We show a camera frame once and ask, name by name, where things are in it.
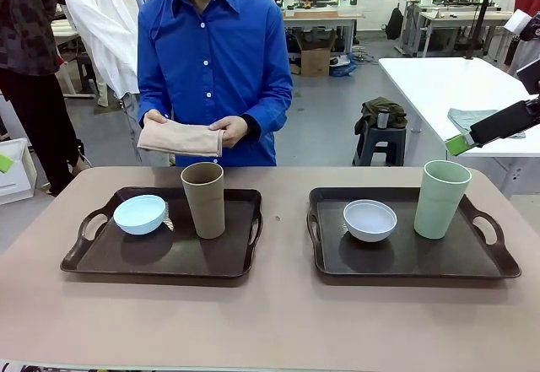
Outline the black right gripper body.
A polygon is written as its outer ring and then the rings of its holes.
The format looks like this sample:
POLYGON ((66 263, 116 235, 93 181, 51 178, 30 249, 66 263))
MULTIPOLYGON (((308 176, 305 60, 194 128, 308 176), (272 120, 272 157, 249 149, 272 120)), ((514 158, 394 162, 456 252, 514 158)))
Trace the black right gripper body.
POLYGON ((482 147, 508 138, 539 124, 539 98, 521 100, 471 126, 474 145, 482 147))

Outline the person's left hand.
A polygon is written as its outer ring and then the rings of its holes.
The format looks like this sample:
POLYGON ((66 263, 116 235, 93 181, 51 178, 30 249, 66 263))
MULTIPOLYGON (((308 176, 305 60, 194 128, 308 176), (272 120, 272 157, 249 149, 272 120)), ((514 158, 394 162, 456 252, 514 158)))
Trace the person's left hand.
POLYGON ((212 123, 209 129, 223 133, 222 146, 224 148, 233 148, 249 130, 246 120, 240 116, 223 117, 212 123))

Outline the person's right hand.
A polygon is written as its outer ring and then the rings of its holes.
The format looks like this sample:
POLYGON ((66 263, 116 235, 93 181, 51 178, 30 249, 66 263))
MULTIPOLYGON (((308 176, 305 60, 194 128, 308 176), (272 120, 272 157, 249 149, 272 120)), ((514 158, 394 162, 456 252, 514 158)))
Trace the person's right hand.
POLYGON ((165 124, 168 120, 169 119, 166 116, 163 116, 158 110, 152 109, 143 115, 143 126, 146 127, 150 122, 165 124))

